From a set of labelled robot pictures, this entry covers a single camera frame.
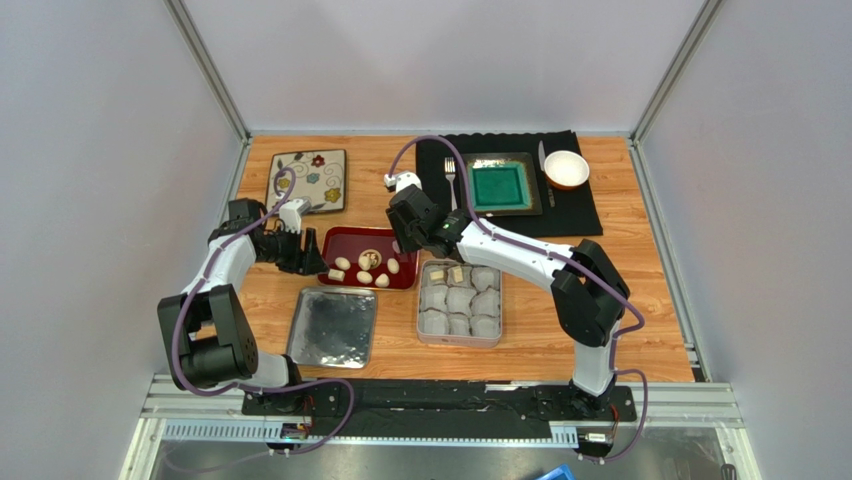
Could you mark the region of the red lacquer tray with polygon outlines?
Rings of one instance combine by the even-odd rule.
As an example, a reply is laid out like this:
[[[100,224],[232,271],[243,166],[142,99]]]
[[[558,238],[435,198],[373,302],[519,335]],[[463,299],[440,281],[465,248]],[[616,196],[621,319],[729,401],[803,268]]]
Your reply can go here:
[[[356,275],[362,271],[358,265],[358,257],[367,249],[379,251],[382,255],[382,263],[379,267],[369,270],[373,276],[373,282],[364,285],[357,281]],[[333,227],[325,236],[322,255],[330,270],[337,269],[334,263],[337,257],[348,259],[351,262],[351,268],[345,271],[346,278],[342,283],[331,281],[328,273],[319,275],[318,281],[321,285],[402,291],[412,288],[418,280],[418,253],[398,253],[395,236],[391,229]],[[396,259],[400,264],[400,271],[397,274],[391,274],[387,269],[387,261],[391,258]],[[380,274],[389,275],[390,285],[387,288],[374,285],[375,279]]]

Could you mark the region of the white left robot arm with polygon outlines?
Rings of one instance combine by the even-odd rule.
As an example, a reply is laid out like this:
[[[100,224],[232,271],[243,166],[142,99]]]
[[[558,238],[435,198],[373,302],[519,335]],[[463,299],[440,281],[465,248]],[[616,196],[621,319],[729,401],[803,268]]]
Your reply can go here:
[[[313,228],[303,228],[311,211],[298,197],[268,208],[252,199],[233,200],[227,219],[208,238],[203,266],[179,294],[162,299],[157,315],[175,385],[199,396],[231,388],[278,393],[301,381],[287,355],[262,351],[239,301],[239,290],[256,263],[314,276],[328,271]]]

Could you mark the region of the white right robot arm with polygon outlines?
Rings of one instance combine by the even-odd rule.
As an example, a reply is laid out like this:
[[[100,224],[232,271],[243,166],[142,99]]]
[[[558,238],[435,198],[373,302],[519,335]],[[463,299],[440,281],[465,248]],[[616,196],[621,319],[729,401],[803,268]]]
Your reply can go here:
[[[607,395],[614,382],[613,346],[630,290],[597,243],[547,243],[448,211],[416,185],[392,188],[386,214],[399,249],[491,267],[550,293],[562,330],[575,343],[573,387]]]

